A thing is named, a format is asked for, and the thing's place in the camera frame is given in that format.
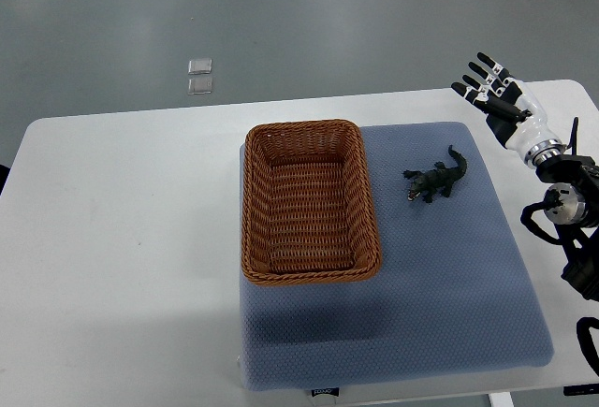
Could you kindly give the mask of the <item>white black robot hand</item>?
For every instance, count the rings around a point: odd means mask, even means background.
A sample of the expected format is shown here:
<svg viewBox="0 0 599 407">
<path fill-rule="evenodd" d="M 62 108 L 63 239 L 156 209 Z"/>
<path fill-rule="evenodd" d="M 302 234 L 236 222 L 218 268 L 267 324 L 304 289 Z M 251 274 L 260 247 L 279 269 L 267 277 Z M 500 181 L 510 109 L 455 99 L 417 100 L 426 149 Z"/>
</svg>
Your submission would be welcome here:
<svg viewBox="0 0 599 407">
<path fill-rule="evenodd" d="M 565 151 L 565 145 L 548 127 L 548 116 L 528 86 L 480 52 L 464 75 L 451 84 L 461 98 L 486 115 L 486 124 L 497 141 L 517 153 L 523 163 L 538 167 Z"/>
</svg>

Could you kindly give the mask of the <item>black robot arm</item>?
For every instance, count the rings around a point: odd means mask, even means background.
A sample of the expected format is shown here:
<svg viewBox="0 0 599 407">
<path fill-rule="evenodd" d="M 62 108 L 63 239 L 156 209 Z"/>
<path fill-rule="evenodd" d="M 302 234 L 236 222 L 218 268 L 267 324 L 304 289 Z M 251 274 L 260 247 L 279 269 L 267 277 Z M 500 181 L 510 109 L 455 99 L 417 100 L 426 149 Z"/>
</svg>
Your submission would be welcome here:
<svg viewBox="0 0 599 407">
<path fill-rule="evenodd" d="M 537 238 L 562 247 L 562 278 L 587 300 L 598 299 L 598 165 L 577 154 L 578 118 L 570 140 L 542 142 L 526 155 L 541 182 L 544 198 L 523 208 L 520 222 Z"/>
</svg>

